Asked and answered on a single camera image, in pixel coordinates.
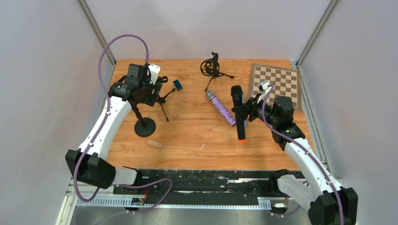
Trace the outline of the black microphone orange end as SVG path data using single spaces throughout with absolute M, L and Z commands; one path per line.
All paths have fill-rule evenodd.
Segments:
M 240 142 L 244 142 L 245 136 L 245 121 L 242 119 L 240 106 L 243 105 L 243 91 L 240 85 L 231 87 L 231 97 L 233 101 L 232 111 L 236 118 L 237 138 Z

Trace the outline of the black round-base mic stand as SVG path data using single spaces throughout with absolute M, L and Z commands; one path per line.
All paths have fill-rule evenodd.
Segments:
M 132 110 L 135 113 L 138 121 L 134 126 L 135 133 L 140 137 L 149 137 L 151 136 L 156 130 L 156 123 L 153 119 L 148 117 L 142 117 L 137 104 L 131 105 Z

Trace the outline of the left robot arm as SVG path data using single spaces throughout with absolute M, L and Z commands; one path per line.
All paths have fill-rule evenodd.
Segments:
M 153 63 L 144 66 L 131 63 L 127 75 L 110 86 L 109 102 L 93 129 L 77 150 L 68 150 L 66 154 L 74 180 L 102 189 L 132 185 L 136 181 L 138 170 L 113 166 L 107 157 L 121 123 L 131 111 L 138 118 L 134 126 L 138 136 L 148 137 L 154 133 L 154 120 L 143 117 L 138 104 L 154 106 L 162 84 L 168 81 L 167 77 L 159 76 L 160 71 L 160 66 Z

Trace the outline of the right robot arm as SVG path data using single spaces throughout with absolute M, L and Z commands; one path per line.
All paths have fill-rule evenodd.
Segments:
M 299 166 L 307 183 L 288 170 L 276 171 L 271 178 L 277 192 L 293 198 L 303 208 L 313 225 L 354 225 L 357 222 L 358 195 L 334 179 L 312 151 L 304 133 L 293 122 L 294 107 L 290 97 L 278 96 L 273 106 L 264 99 L 232 95 L 232 111 L 237 120 L 238 139 L 245 137 L 246 120 L 258 118 L 270 128 L 274 141 Z

